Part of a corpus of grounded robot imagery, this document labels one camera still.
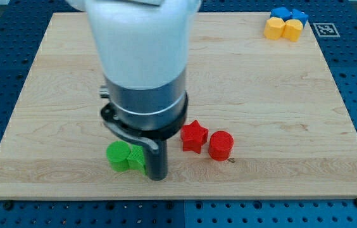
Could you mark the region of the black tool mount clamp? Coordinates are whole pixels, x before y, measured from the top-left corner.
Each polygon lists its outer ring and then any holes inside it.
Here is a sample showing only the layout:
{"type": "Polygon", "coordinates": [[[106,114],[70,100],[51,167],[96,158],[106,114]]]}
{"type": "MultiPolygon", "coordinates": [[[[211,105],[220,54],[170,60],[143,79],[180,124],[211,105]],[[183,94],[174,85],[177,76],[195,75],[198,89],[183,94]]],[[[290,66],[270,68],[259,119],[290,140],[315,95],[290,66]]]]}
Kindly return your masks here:
{"type": "Polygon", "coordinates": [[[184,96],[184,107],[178,117],[168,125],[156,130],[140,130],[134,129],[122,122],[116,115],[116,108],[113,103],[109,102],[102,107],[100,114],[104,125],[117,137],[149,149],[150,151],[161,150],[161,146],[157,145],[159,141],[167,141],[173,137],[184,125],[187,118],[189,98],[187,93],[184,96]]]}

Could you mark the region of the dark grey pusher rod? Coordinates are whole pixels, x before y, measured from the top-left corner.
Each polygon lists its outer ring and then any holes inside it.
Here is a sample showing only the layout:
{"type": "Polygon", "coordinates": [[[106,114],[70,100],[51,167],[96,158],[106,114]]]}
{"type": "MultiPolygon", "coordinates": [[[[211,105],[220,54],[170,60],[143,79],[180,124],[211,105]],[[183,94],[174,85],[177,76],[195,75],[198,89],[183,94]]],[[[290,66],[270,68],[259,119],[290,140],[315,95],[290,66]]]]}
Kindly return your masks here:
{"type": "Polygon", "coordinates": [[[163,180],[168,173],[167,142],[150,140],[146,146],[147,176],[153,181],[163,180]]]}

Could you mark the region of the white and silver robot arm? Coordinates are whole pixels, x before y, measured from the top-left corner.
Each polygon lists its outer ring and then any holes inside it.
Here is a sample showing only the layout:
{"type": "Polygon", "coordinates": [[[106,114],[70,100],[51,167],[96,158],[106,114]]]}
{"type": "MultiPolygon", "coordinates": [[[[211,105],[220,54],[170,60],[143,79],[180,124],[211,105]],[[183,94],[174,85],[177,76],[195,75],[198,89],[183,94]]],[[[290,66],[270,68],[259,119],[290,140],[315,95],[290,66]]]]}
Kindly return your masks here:
{"type": "Polygon", "coordinates": [[[104,124],[120,139],[142,146],[148,177],[164,179],[167,141],[187,116],[189,34],[200,2],[67,2],[88,16],[106,82],[104,124]]]}

